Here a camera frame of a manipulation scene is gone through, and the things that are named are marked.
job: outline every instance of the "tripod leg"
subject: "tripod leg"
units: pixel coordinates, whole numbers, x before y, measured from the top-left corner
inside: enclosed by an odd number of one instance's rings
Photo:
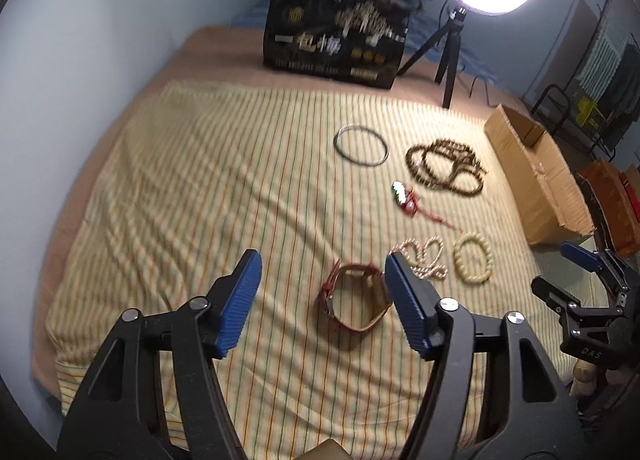
[[[458,58],[460,57],[460,31],[453,31],[449,34],[451,42],[449,54],[447,55],[449,69],[447,71],[447,81],[444,85],[444,98],[442,107],[449,108],[451,106],[451,98],[453,97],[453,85],[456,83],[456,72],[458,71]]]
[[[418,49],[418,52],[416,52],[411,56],[409,61],[407,61],[404,64],[404,66],[402,66],[402,68],[398,70],[398,75],[399,76],[404,75],[404,73],[409,68],[411,68],[414,65],[414,63],[418,61],[418,59],[420,59],[424,54],[426,54],[429,50],[431,50],[434,46],[436,46],[436,43],[439,42],[439,40],[441,40],[443,37],[445,37],[448,31],[449,31],[449,22],[445,23],[443,27],[438,29],[436,33],[433,34],[433,36],[431,36],[426,41],[426,43]]]
[[[449,66],[449,54],[451,52],[451,36],[452,36],[452,33],[449,32],[449,35],[447,36],[447,41],[444,44],[444,49],[442,50],[442,57],[440,58],[440,64],[438,65],[438,71],[436,72],[436,78],[434,79],[437,85],[439,85],[442,82],[444,73],[447,71],[447,67]]]

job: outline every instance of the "striped cloth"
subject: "striped cloth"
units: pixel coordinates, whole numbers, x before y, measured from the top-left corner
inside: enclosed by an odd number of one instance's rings
[[[348,164],[332,147],[347,123],[386,139],[379,167]],[[408,218],[390,191],[408,182],[406,150],[437,137],[471,145],[489,170],[474,198],[420,189],[422,205],[491,243],[495,270],[466,286],[450,270],[435,286],[472,312],[520,310],[563,377],[557,317],[530,293],[537,274],[586,304],[605,301],[599,284],[559,253],[533,253],[506,177],[482,123],[440,108],[381,96],[174,83],[147,100],[121,133],[94,186],[63,282],[47,317],[68,407],[88,363],[120,313],[174,310],[206,293],[247,248],[264,260],[263,279],[238,347],[216,362],[249,458],[289,459],[327,438],[355,459],[397,457],[418,410],[431,365],[407,345],[395,309],[366,335],[326,318],[318,291],[335,260],[383,266],[389,250],[435,234],[452,267],[456,233]],[[364,135],[347,151],[378,158]],[[470,268],[481,259],[470,253]],[[375,310],[359,288],[340,289],[340,316],[359,325]],[[169,354],[161,358],[172,440],[185,446]],[[482,392],[476,361],[462,441],[473,438]]]

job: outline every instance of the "brown leather strap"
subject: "brown leather strap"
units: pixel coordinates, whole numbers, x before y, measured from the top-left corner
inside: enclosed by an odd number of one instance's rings
[[[347,323],[342,321],[340,318],[338,318],[338,316],[335,315],[335,312],[334,312],[335,285],[338,281],[338,278],[340,278],[340,276],[344,274],[347,270],[359,270],[361,272],[364,272],[365,275],[368,274],[372,277],[374,276],[379,277],[383,285],[382,286],[382,288],[384,289],[383,295],[386,302],[385,307],[382,309],[381,312],[376,314],[373,317],[373,319],[369,321],[369,323],[367,323],[362,328],[356,328],[351,325],[348,325]],[[368,332],[380,322],[380,320],[386,314],[386,311],[389,310],[389,307],[391,307],[392,305],[391,301],[389,300],[388,293],[386,292],[386,287],[384,287],[382,278],[383,278],[382,271],[372,263],[369,263],[369,265],[365,265],[363,263],[345,263],[344,265],[341,265],[340,260],[338,260],[337,262],[334,263],[334,268],[332,268],[332,271],[329,274],[329,277],[322,284],[322,287],[320,290],[320,301],[324,303],[325,312],[331,319],[334,319],[338,324],[345,327],[347,330],[350,330],[352,332],[358,332],[358,333]]]

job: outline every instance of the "jewelry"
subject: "jewelry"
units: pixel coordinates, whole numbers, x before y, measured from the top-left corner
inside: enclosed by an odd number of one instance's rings
[[[335,312],[334,312],[335,284],[337,283],[338,278],[340,278],[342,274],[347,272],[347,270],[359,270],[365,276],[378,278],[380,280],[380,283],[382,284],[382,289],[383,289],[382,294],[385,299],[385,305],[382,308],[382,310],[380,310],[380,312],[378,312],[375,316],[373,316],[371,321],[369,321],[369,323],[364,325],[362,328],[356,328],[355,326],[348,325],[347,323],[342,321],[340,318],[338,318],[338,316],[335,315]],[[386,311],[389,310],[392,305],[392,302],[390,301],[388,293],[386,291],[386,286],[384,284],[384,274],[373,263],[369,263],[369,265],[364,265],[363,263],[341,264],[340,260],[337,260],[334,263],[334,268],[332,268],[331,272],[329,273],[329,277],[326,279],[326,281],[322,284],[322,287],[320,288],[319,298],[320,298],[320,301],[324,303],[324,311],[329,316],[329,318],[335,319],[338,322],[338,324],[345,327],[347,330],[350,330],[352,332],[358,332],[358,333],[364,333],[371,330],[375,325],[377,325],[380,322],[380,320],[386,314]]]
[[[340,139],[342,134],[346,133],[346,132],[365,132],[365,133],[369,133],[369,135],[374,136],[382,144],[382,147],[385,150],[385,156],[383,156],[379,160],[375,160],[373,162],[365,162],[363,160],[358,160],[357,158],[353,158],[352,156],[347,155],[346,153],[344,153],[344,151],[340,147],[340,144],[338,144],[338,140]],[[386,162],[386,160],[388,159],[388,157],[389,157],[389,147],[386,144],[385,139],[382,138],[382,135],[380,135],[378,132],[372,130],[371,128],[368,128],[367,126],[363,126],[361,124],[347,124],[346,126],[341,127],[338,130],[338,133],[336,133],[335,136],[334,136],[334,148],[335,148],[335,151],[337,151],[338,154],[344,160],[348,160],[352,164],[356,164],[356,166],[364,166],[364,167],[380,166],[381,164],[384,164]]]
[[[466,243],[473,242],[478,244],[478,247],[482,250],[486,259],[486,265],[484,267],[484,273],[480,276],[472,276],[466,268],[466,265],[462,263],[462,246]],[[484,236],[479,233],[467,233],[453,246],[453,262],[456,266],[456,272],[460,279],[465,283],[481,284],[489,279],[494,270],[494,254],[491,252],[489,243],[484,239]]]
[[[391,185],[391,191],[396,198],[396,203],[400,206],[400,208],[406,215],[414,217],[417,213],[420,213],[426,216],[432,222],[436,222],[437,224],[442,224],[449,229],[462,232],[459,228],[450,224],[444,218],[441,218],[438,215],[427,211],[427,209],[422,209],[418,205],[418,200],[420,200],[420,197],[414,192],[413,189],[407,188],[402,182],[393,182]]]
[[[414,160],[414,154],[422,152],[420,162]],[[441,178],[427,164],[427,154],[434,153],[452,161],[451,173],[446,178]],[[432,144],[416,144],[409,148],[405,156],[406,166],[415,181],[426,187],[449,189],[462,196],[475,196],[482,191],[484,180],[482,173],[487,171],[482,167],[476,157],[476,152],[467,144],[450,140],[449,138],[438,138]],[[478,186],[472,190],[460,189],[453,182],[460,173],[468,173],[475,177]]]
[[[427,265],[427,252],[429,247],[433,244],[438,244],[438,253],[435,259]],[[409,255],[409,252],[407,251],[408,248],[415,251],[415,259]],[[419,279],[428,280],[429,278],[436,278],[436,280],[444,280],[447,277],[447,267],[442,264],[438,264],[438,260],[442,255],[443,249],[444,243],[442,238],[439,236],[433,236],[432,238],[429,238],[422,247],[420,246],[420,243],[418,243],[418,240],[410,238],[401,244],[396,245],[391,249],[391,252],[400,252],[409,263],[411,270]]]

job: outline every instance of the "black bangle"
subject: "black bangle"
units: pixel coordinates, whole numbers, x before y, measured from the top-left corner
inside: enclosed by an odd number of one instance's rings
[[[383,156],[381,159],[375,160],[373,162],[364,162],[362,160],[357,160],[356,158],[353,158],[352,156],[349,156],[346,153],[344,153],[344,151],[342,150],[342,148],[338,144],[338,140],[340,139],[340,136],[343,133],[350,132],[350,131],[365,132],[365,133],[369,133],[370,135],[373,135],[377,140],[380,141],[380,143],[382,143],[382,146],[385,149],[385,156]],[[389,147],[386,144],[385,139],[382,138],[382,135],[380,135],[378,132],[372,130],[371,128],[368,128],[367,126],[363,126],[361,124],[347,124],[346,126],[341,127],[338,130],[338,133],[336,133],[335,136],[334,136],[334,148],[335,148],[335,151],[337,151],[338,154],[344,160],[348,160],[349,162],[351,162],[352,164],[356,164],[357,166],[364,166],[364,167],[380,166],[380,165],[384,164],[385,161],[389,157]]]

